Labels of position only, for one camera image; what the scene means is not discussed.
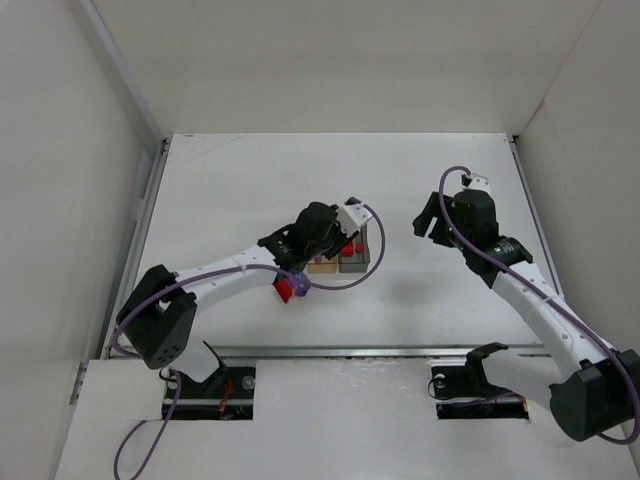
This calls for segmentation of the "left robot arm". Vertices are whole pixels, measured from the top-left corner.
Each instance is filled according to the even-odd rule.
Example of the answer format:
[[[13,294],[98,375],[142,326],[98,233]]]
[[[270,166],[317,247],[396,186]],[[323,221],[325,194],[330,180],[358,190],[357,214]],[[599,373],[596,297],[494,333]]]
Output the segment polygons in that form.
[[[253,288],[297,280],[310,261],[337,256],[372,218],[355,199],[341,205],[312,202],[294,222],[234,256],[183,271],[156,265],[121,307],[112,346],[119,349],[126,338],[149,369],[169,369],[213,390],[225,368],[211,346],[192,339],[197,315]]]

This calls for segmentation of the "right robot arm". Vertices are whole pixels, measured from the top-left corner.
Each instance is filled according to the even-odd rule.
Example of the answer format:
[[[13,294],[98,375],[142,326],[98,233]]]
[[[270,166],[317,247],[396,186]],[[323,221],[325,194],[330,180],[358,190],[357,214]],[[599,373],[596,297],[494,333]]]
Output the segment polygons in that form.
[[[434,192],[413,220],[415,235],[458,249],[467,267],[521,317],[548,350],[539,365],[493,342],[467,355],[478,395],[501,388],[547,408],[571,439],[603,437],[639,419],[639,356],[595,334],[547,283],[531,253],[499,232],[495,203],[481,190]]]

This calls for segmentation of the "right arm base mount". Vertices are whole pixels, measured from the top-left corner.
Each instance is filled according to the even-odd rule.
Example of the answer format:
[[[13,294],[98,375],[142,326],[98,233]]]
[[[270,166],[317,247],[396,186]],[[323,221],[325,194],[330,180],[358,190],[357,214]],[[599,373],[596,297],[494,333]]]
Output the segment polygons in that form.
[[[438,420],[528,420],[526,400],[504,387],[488,382],[482,361],[507,351],[493,342],[468,352],[464,359],[440,359],[431,363],[429,396],[436,401]]]

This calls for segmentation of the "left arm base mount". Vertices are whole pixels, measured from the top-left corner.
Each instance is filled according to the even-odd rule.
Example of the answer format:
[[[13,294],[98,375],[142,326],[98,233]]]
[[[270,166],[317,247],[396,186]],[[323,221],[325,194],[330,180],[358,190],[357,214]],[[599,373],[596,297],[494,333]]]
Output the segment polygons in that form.
[[[203,342],[208,356],[217,361],[217,369],[203,383],[179,372],[181,390],[177,392],[176,376],[161,370],[165,382],[161,406],[163,419],[184,421],[250,421],[254,415],[256,362],[221,358],[210,344]]]

